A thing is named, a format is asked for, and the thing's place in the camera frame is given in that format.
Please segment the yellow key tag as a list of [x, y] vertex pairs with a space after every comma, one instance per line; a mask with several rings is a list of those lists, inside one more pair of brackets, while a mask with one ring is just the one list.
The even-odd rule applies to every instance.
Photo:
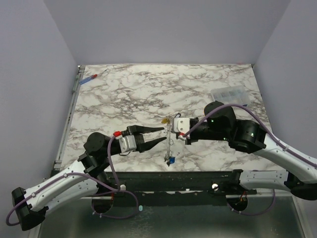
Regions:
[[162, 124], [167, 124], [167, 123], [169, 123], [169, 122], [170, 122], [170, 119], [169, 119], [169, 118], [164, 118], [164, 119], [161, 121]]

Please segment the blue key tag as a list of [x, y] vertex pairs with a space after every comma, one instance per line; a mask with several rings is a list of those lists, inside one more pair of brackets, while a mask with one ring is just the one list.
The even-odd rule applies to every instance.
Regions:
[[171, 164], [174, 164], [174, 163], [175, 163], [175, 157], [169, 157], [169, 158], [167, 159], [166, 164], [167, 164], [168, 166], [170, 166]]

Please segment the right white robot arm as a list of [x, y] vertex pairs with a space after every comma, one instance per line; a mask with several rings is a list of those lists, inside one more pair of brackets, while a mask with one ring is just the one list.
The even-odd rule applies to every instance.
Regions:
[[239, 177], [227, 182], [231, 193], [268, 188], [289, 191], [304, 200], [316, 200], [316, 158], [278, 139], [258, 117], [237, 119], [235, 106], [218, 101], [208, 104], [203, 119], [182, 119], [177, 124], [178, 138], [188, 144], [198, 140], [227, 141], [236, 151], [260, 156], [282, 168], [280, 171], [242, 171]]

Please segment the large grey metal keyring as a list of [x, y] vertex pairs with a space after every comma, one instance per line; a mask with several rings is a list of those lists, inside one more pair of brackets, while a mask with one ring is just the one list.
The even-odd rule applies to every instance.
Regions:
[[166, 154], [164, 157], [165, 161], [169, 160], [169, 157], [171, 156], [171, 117], [166, 117], [165, 118], [165, 124], [167, 126], [166, 128]]

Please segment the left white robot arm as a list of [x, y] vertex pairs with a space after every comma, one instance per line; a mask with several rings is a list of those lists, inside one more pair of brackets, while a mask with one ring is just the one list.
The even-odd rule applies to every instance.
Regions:
[[42, 223], [46, 214], [65, 202], [85, 196], [125, 192], [111, 156], [127, 152], [143, 153], [152, 149], [166, 138], [145, 142], [143, 135], [163, 129], [133, 125], [124, 131], [116, 131], [112, 137], [100, 132], [90, 134], [84, 144], [85, 152], [63, 171], [34, 187], [18, 187], [12, 191], [13, 209], [7, 215], [6, 224], [13, 225], [9, 219], [16, 213], [17, 225], [23, 231], [28, 231]]

